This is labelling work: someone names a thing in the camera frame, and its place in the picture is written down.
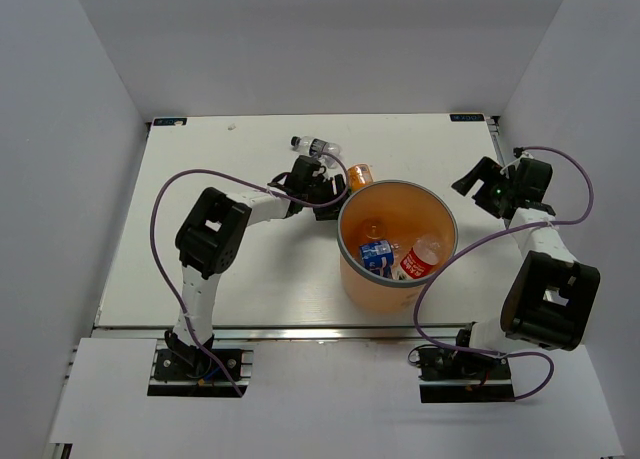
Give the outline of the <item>small orange bottle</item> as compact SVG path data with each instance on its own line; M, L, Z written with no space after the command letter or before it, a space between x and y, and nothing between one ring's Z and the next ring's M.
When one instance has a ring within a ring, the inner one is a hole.
M367 164L355 164L347 170L349 189L355 193L374 182L371 168Z

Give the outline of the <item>orange juice bottle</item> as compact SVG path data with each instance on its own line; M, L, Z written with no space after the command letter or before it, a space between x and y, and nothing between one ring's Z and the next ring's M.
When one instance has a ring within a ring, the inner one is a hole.
M360 245L388 239L388 228L380 218L365 219L359 226L358 241Z

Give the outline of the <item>clear bottle blue label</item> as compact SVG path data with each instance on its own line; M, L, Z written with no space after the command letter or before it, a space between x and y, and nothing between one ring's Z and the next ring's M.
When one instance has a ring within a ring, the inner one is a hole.
M359 247L361 265L369 272L390 277L394 264L393 248L387 240L378 240L363 244Z

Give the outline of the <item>clear bottle red label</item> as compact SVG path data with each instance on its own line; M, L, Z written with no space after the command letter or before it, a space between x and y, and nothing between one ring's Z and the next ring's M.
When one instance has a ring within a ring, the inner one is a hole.
M441 241L432 234L426 234L412 245L401 259L395 278L398 280L414 280L430 274L441 260Z

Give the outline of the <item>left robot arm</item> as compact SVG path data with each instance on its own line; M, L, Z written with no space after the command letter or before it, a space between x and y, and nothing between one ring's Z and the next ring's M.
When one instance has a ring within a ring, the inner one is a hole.
M304 155L291 171L264 187L239 194L209 187L200 194L175 239L182 268L180 314L165 341L180 370L200 379L214 367L217 288L238 255L246 229L290 218L304 208L312 209L318 221L335 220L348 195L343 173L329 176L319 159Z

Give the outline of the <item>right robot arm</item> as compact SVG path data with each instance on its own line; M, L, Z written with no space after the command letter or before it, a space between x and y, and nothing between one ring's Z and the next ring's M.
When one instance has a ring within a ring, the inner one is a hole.
M482 183L474 202L507 222L523 258L500 315L459 331L451 363L463 377L486 368L485 350L571 351L583 338L601 275L579 262L552 227L555 210L544 202L552 175L550 164L525 155L506 167L484 157L452 185L465 196Z

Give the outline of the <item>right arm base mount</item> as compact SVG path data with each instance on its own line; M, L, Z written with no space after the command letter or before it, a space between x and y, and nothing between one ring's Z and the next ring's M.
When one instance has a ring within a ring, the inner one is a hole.
M408 356L419 374L422 404L514 402L506 359L435 347L416 348Z

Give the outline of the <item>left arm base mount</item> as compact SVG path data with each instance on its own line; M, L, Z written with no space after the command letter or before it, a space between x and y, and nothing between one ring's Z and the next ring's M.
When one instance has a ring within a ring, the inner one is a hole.
M223 348L214 350L238 389L244 394L252 375L253 350ZM174 398L230 398L240 395L219 364L209 356L190 366L169 348L158 348L152 362L147 395Z

